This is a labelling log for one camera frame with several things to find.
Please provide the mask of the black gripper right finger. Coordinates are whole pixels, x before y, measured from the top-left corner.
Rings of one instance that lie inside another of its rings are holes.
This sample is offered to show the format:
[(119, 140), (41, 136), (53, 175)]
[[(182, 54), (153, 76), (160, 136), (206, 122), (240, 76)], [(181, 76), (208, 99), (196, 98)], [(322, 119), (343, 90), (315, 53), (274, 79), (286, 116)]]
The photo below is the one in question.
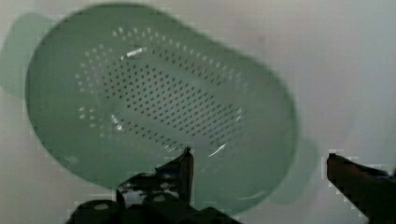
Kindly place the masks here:
[(395, 175), (330, 153), (328, 180), (362, 212), (367, 224), (395, 224)]

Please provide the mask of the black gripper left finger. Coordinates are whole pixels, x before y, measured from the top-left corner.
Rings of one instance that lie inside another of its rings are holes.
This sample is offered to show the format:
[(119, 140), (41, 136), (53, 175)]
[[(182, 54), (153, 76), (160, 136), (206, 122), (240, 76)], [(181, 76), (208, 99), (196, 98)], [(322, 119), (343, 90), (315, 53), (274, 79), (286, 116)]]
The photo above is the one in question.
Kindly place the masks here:
[(191, 149), (153, 173), (121, 183), (116, 199), (79, 205), (65, 224), (242, 224), (214, 207), (191, 206), (194, 157)]

